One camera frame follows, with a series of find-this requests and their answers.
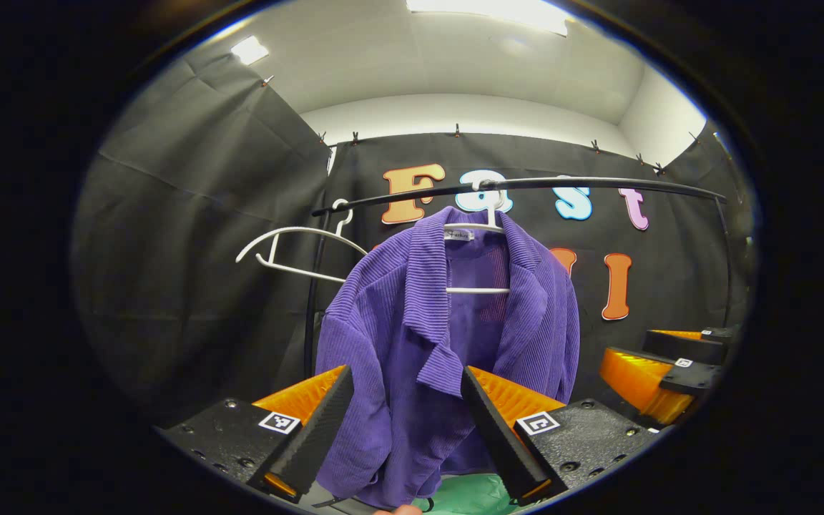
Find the black clothing rack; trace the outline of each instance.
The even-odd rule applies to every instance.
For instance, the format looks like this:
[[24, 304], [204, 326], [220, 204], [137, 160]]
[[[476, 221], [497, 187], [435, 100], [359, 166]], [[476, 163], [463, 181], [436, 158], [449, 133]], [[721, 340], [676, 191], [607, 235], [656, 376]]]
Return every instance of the black clothing rack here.
[[[412, 192], [393, 193], [392, 195], [381, 195], [359, 199], [352, 202], [340, 203], [337, 207], [324, 207], [311, 212], [313, 216], [323, 216], [321, 229], [329, 231], [330, 215], [334, 212], [348, 211], [356, 207], [369, 205], [384, 205], [385, 203], [408, 201], [411, 199], [421, 199], [423, 197], [438, 197], [444, 195], [458, 195], [469, 192], [496, 192], [497, 190], [526, 190], [537, 188], [630, 188], [633, 190], [647, 190], [648, 192], [674, 193], [675, 195], [689, 195], [714, 201], [717, 208], [717, 215], [720, 219], [720, 228], [723, 230], [724, 251], [727, 260], [727, 300], [723, 310], [723, 327], [727, 326], [730, 317], [730, 301], [732, 301], [732, 263], [730, 263], [730, 232], [727, 230], [727, 222], [723, 216], [722, 203], [727, 203], [727, 198], [719, 193], [710, 192], [693, 186], [673, 185], [669, 182], [659, 180], [643, 179], [621, 179], [615, 177], [540, 177], [535, 179], [510, 179], [510, 180], [483, 180], [478, 189], [472, 185], [445, 186], [441, 188], [428, 188], [425, 190], [413, 190]], [[314, 257], [312, 271], [317, 273], [320, 270], [320, 261], [323, 260], [323, 247], [326, 238], [320, 237], [320, 244], [317, 245], [317, 255]], [[317, 280], [310, 279], [310, 291], [308, 291], [307, 313], [304, 327], [304, 376], [313, 377], [313, 364], [316, 361], [316, 353], [313, 348], [314, 317], [316, 306], [314, 306], [317, 296]]]

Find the black curtain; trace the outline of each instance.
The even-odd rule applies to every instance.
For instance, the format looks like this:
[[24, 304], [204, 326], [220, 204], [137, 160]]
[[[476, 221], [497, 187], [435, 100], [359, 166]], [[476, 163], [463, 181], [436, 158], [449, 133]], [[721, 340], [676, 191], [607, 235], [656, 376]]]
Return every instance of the black curtain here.
[[[387, 170], [437, 163], [445, 170], [436, 187], [460, 185], [470, 170], [493, 170], [506, 179], [558, 175], [622, 177], [677, 182], [714, 190], [736, 203], [729, 164], [720, 161], [712, 144], [696, 146], [689, 136], [691, 156], [667, 166], [662, 176], [649, 164], [591, 147], [533, 137], [502, 134], [408, 134], [377, 137], [339, 145], [326, 187], [328, 205], [334, 199], [355, 200], [389, 193], [383, 178]], [[701, 154], [706, 147], [710, 154]], [[643, 192], [641, 211], [647, 216], [645, 230], [634, 227], [627, 203], [618, 190], [592, 188], [592, 214], [585, 220], [559, 215], [552, 189], [509, 190], [514, 205], [507, 212], [518, 225], [546, 247], [566, 248], [577, 254], [572, 280], [581, 312], [582, 351], [573, 398], [595, 397], [624, 414], [634, 414], [599, 377], [606, 346], [640, 349], [647, 329], [701, 330], [721, 326], [727, 295], [725, 244], [720, 218], [712, 200], [666, 192]], [[454, 196], [435, 197], [431, 203], [416, 202], [425, 216], [454, 205]], [[355, 209], [353, 221], [343, 229], [361, 247], [370, 250], [390, 235], [409, 228], [412, 222], [387, 225], [381, 219], [386, 205]], [[330, 228], [346, 214], [336, 214]], [[628, 272], [625, 319], [604, 320], [602, 310], [609, 294], [609, 270], [604, 258], [611, 253], [632, 259]], [[323, 273], [345, 277], [361, 255], [347, 245], [327, 246]], [[745, 315], [745, 286], [735, 268], [735, 289], [730, 325]], [[337, 284], [321, 284], [318, 310], [325, 310], [338, 290]]]
[[[235, 257], [314, 225], [330, 150], [252, 69], [179, 59], [140, 92], [89, 166], [73, 228], [76, 303], [110, 377], [155, 423], [300, 381], [307, 278]], [[277, 261], [309, 268], [316, 238]]]

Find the purple corduroy jacket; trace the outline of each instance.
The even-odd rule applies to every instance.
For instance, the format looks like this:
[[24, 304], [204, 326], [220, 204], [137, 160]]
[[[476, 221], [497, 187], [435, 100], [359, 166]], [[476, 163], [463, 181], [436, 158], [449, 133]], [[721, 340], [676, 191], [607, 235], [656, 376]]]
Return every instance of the purple corduroy jacket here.
[[[503, 212], [504, 235], [444, 239], [487, 214], [446, 207], [353, 268], [326, 310], [317, 373], [352, 366], [354, 397], [317, 480], [381, 508], [431, 496], [441, 474], [491, 470], [460, 383], [473, 365], [568, 402], [579, 355], [568, 271]], [[508, 294], [448, 286], [510, 287]]]

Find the white plastic hanger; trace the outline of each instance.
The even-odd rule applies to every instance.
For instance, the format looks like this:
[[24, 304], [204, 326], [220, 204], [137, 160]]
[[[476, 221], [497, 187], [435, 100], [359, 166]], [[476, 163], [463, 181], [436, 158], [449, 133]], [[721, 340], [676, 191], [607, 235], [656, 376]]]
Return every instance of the white plastic hanger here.
[[[348, 203], [348, 201], [346, 201], [346, 199], [339, 199], [336, 202], [333, 202], [333, 208], [340, 205], [341, 203]], [[275, 248], [278, 247], [278, 235], [285, 234], [285, 232], [311, 232], [312, 234], [315, 234], [315, 235], [323, 235], [323, 237], [330, 237], [330, 238], [333, 238], [333, 239], [337, 239], [337, 240], [339, 240], [343, 243], [346, 243], [348, 245], [352, 245], [352, 247], [355, 250], [362, 253], [363, 255], [367, 255], [366, 250], [364, 250], [361, 247], [358, 247], [352, 240], [346, 239], [346, 238], [343, 237], [343, 226], [347, 225], [348, 222], [352, 221], [352, 216], [353, 216], [353, 210], [349, 209], [348, 218], [346, 218], [345, 220], [339, 222], [339, 224], [336, 225], [336, 232], [323, 231], [321, 229], [314, 229], [314, 228], [311, 228], [311, 227], [282, 227], [280, 229], [275, 229], [273, 231], [266, 232], [264, 235], [261, 235], [261, 237], [256, 238], [255, 240], [251, 241], [248, 245], [246, 245], [246, 247], [244, 247], [240, 251], [240, 254], [237, 255], [237, 258], [236, 258], [235, 262], [240, 263], [240, 260], [243, 259], [243, 257], [246, 255], [246, 253], [252, 247], [254, 247], [254, 245], [258, 244], [259, 242], [261, 242], [265, 239], [268, 239], [269, 237], [271, 237], [272, 238], [272, 248], [269, 250], [269, 260], [266, 261], [265, 258], [263, 258], [263, 256], [261, 254], [256, 253], [256, 260], [258, 260], [259, 263], [261, 265], [263, 265], [264, 267], [277, 268], [278, 270], [284, 270], [284, 271], [287, 271], [288, 273], [301, 274], [302, 276], [308, 276], [308, 277], [314, 277], [314, 278], [324, 278], [324, 280], [331, 280], [334, 283], [345, 283], [344, 278], [338, 278], [338, 277], [328, 276], [328, 275], [324, 275], [324, 274], [310, 273], [310, 271], [301, 270], [300, 268], [285, 267], [285, 265], [279, 265], [278, 263], [274, 262]]]
[[[482, 179], [472, 182], [472, 190], [478, 192]], [[504, 228], [499, 227], [494, 222], [494, 210], [500, 209], [504, 205], [504, 196], [501, 192], [484, 192], [486, 203], [488, 203], [488, 224], [444, 224], [445, 229], [480, 229], [483, 231], [500, 232], [504, 234]], [[488, 199], [488, 195], [494, 195], [494, 199]], [[510, 288], [448, 288], [447, 293], [510, 293]]]

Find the human hand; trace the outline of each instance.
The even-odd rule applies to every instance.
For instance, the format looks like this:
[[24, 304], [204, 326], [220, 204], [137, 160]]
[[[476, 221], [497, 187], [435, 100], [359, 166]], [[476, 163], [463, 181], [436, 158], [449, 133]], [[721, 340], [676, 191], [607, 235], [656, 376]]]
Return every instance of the human hand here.
[[373, 515], [422, 515], [422, 512], [421, 509], [418, 509], [415, 506], [404, 504], [399, 506], [399, 508], [397, 508], [393, 513], [379, 509], [378, 511], [373, 512]]

